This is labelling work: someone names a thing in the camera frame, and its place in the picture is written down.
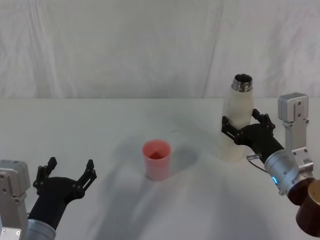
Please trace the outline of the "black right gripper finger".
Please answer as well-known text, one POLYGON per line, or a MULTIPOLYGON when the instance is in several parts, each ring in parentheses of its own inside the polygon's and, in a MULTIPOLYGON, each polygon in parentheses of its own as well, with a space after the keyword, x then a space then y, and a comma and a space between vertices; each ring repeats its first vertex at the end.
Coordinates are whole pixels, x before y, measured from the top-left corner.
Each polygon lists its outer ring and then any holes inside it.
POLYGON ((221 120, 222 127, 221 132, 224 133, 227 137, 229 137, 236 145, 244 145, 243 140, 243 128, 236 128, 233 126, 229 119, 224 115, 221 120))
POLYGON ((252 111, 252 117, 257 120, 261 126, 267 129, 270 133, 276 128, 276 126, 272 123, 269 115, 267 113, 262 114, 256 108, 252 111))

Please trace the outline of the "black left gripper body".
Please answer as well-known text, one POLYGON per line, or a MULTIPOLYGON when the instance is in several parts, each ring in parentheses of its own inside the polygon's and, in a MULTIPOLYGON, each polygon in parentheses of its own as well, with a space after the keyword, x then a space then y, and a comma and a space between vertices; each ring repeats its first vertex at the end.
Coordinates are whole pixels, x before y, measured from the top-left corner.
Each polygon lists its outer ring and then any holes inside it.
POLYGON ((77 181, 67 177, 49 177, 36 180, 38 199, 28 219, 37 220, 57 229, 67 205, 77 198, 77 181))

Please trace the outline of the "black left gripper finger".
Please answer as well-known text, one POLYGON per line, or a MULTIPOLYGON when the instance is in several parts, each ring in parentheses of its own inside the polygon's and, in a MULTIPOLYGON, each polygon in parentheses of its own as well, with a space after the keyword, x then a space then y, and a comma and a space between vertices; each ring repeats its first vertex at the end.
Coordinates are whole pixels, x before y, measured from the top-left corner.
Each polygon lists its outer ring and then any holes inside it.
POLYGON ((47 162, 47 165, 38 166, 36 179, 33 182, 33 187, 36 188, 36 193, 39 195, 41 188, 44 186, 45 180, 47 180, 51 172, 55 169, 57 160, 55 157, 51 157, 47 162))
POLYGON ((92 159, 89 159, 86 164, 86 169, 82 176, 72 185, 74 198, 83 198, 86 190, 97 178, 95 165, 92 159))

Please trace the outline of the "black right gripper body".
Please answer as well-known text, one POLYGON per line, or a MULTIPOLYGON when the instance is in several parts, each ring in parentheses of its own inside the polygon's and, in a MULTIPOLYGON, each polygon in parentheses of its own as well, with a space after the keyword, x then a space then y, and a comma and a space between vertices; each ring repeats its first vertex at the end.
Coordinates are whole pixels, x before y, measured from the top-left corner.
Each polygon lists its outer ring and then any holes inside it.
POLYGON ((255 154, 260 154, 260 160, 266 161, 272 154, 284 150, 284 147, 274 138, 275 125, 255 123, 239 130, 239 145, 249 147, 255 154))

